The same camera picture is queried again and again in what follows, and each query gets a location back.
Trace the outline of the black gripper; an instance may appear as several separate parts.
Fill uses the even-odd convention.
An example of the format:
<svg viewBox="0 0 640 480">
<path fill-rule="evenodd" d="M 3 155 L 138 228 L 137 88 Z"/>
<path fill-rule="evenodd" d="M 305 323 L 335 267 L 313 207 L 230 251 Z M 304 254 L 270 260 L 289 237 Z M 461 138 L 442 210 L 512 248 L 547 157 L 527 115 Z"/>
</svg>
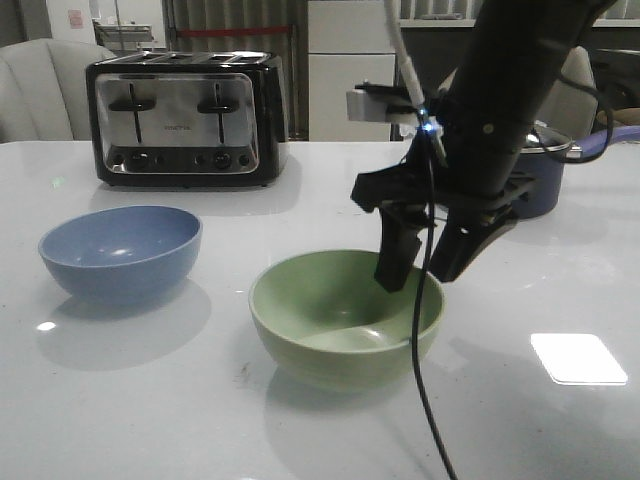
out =
<svg viewBox="0 0 640 480">
<path fill-rule="evenodd" d="M 388 292 L 404 288 L 422 245 L 419 233 L 434 223 L 429 203 L 447 209 L 446 225 L 429 262 L 441 283 L 453 282 L 493 241 L 518 223 L 512 203 L 536 188 L 534 176 L 514 171 L 502 190 L 481 196 L 456 190 L 434 156 L 409 151 L 399 163 L 357 175 L 351 200 L 378 211 L 382 234 L 375 280 Z"/>
</svg>

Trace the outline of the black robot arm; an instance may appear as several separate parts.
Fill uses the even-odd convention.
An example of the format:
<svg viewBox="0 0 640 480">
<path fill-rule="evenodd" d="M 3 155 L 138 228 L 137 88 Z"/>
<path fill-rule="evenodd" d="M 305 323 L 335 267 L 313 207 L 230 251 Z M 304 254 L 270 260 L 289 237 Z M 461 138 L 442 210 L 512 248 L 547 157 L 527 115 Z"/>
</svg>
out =
<svg viewBox="0 0 640 480">
<path fill-rule="evenodd" d="M 532 186 L 514 166 L 550 88 L 605 1 L 487 1 L 449 89 L 434 110 L 419 107 L 406 158 L 356 178 L 352 200 L 378 211 L 382 238 L 376 281 L 405 285 L 432 208 L 447 211 L 428 269 L 456 280 L 518 220 L 514 199 Z"/>
</svg>

